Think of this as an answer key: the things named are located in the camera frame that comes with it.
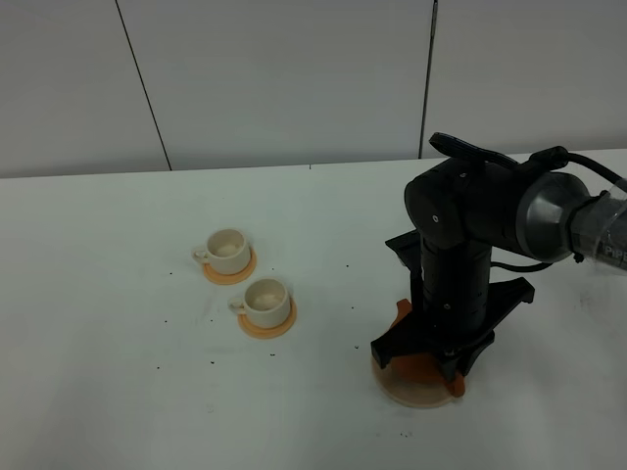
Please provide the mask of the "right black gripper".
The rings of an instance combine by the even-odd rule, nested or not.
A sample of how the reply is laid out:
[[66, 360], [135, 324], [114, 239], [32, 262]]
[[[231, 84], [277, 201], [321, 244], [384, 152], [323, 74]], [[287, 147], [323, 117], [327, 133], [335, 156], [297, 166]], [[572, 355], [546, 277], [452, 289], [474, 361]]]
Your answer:
[[379, 367], [394, 357], [438, 350], [445, 378], [465, 377], [495, 341], [495, 328], [519, 304], [531, 304], [535, 289], [524, 278], [491, 283], [492, 248], [474, 241], [442, 249], [421, 241], [422, 312], [412, 308], [370, 343]]

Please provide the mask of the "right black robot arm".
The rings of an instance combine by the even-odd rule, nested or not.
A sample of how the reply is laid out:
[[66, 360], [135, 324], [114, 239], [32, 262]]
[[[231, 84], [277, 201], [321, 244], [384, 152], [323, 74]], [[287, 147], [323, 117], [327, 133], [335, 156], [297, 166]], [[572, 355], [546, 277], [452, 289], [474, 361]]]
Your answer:
[[380, 367], [430, 355], [446, 382], [466, 375], [518, 305], [531, 303], [526, 268], [492, 282], [494, 249], [543, 270], [566, 258], [626, 266], [626, 182], [562, 147], [524, 163], [437, 133], [444, 160], [412, 180], [411, 232], [388, 247], [410, 272], [410, 311], [371, 344]]

